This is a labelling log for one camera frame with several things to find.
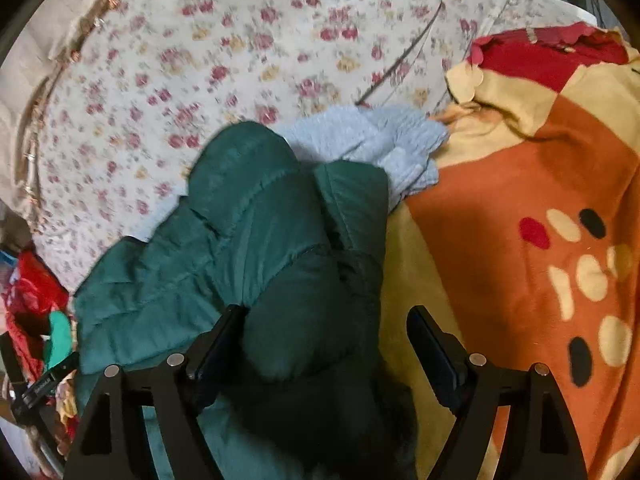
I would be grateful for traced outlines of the teal green garment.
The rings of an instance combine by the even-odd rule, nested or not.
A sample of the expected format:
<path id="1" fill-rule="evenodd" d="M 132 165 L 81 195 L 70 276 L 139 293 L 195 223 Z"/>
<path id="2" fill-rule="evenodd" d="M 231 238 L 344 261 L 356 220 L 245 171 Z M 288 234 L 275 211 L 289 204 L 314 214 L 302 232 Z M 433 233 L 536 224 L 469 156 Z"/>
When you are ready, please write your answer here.
<path id="1" fill-rule="evenodd" d="M 62 311 L 49 314 L 50 334 L 44 342 L 44 369 L 50 370 L 64 361 L 73 351 L 73 334 L 70 319 Z"/>

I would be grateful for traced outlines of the orange yellow red blanket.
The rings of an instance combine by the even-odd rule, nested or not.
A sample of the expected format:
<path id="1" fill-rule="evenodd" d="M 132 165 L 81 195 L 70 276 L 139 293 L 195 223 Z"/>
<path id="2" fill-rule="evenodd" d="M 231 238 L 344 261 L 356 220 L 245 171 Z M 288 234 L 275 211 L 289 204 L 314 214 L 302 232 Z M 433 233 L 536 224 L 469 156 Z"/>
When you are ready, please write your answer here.
<path id="1" fill-rule="evenodd" d="M 447 73 L 438 183 L 387 226 L 380 347 L 426 478 L 454 420 L 406 333 L 427 307 L 470 351 L 550 367 L 593 479 L 639 449 L 639 55 L 584 23 L 474 41 Z"/>

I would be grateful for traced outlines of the dark green puffer jacket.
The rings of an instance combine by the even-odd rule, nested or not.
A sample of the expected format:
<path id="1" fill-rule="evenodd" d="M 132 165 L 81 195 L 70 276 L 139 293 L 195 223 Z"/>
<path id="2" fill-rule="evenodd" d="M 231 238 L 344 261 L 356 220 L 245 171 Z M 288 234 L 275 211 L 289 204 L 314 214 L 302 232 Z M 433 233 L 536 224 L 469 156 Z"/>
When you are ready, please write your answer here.
<path id="1" fill-rule="evenodd" d="M 105 367 L 154 366 L 238 304 L 242 351 L 198 419 L 226 478 L 414 478 L 416 411 L 378 348 L 387 199 L 381 168 L 225 128 L 152 237 L 120 240 L 76 290 L 77 401 Z"/>

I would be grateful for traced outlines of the red jacket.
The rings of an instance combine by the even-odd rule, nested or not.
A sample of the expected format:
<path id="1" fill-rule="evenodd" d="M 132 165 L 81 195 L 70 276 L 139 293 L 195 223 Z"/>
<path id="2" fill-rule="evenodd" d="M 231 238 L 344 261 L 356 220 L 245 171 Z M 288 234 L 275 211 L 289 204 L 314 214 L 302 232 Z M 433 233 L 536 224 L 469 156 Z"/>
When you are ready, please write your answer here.
<path id="1" fill-rule="evenodd" d="M 3 319 L 18 362 L 29 382 L 46 372 L 44 342 L 49 338 L 51 311 L 68 318 L 68 292 L 32 250 L 23 250 L 1 293 Z"/>

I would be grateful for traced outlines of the light grey knit sweater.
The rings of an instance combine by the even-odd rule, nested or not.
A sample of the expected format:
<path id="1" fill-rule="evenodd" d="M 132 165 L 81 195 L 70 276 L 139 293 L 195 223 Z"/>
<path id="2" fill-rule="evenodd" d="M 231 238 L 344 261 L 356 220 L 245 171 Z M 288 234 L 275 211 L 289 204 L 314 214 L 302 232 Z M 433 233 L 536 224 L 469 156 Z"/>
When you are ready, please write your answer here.
<path id="1" fill-rule="evenodd" d="M 390 210 L 438 183 L 434 157 L 449 139 L 441 122 L 401 106 L 332 106 L 274 131 L 304 162 L 349 160 L 383 169 Z"/>

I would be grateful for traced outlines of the floral white bed sheet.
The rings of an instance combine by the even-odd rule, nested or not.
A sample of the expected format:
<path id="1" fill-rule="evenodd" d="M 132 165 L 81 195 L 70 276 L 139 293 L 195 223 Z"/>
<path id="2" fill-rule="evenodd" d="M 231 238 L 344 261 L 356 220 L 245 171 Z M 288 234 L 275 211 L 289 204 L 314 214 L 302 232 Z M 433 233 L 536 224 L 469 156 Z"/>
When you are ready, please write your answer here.
<path id="1" fill-rule="evenodd" d="M 553 0 L 120 0 L 44 92 L 37 252 L 74 290 L 155 226 L 223 126 L 358 102 L 431 113 L 474 39 L 575 20 Z"/>

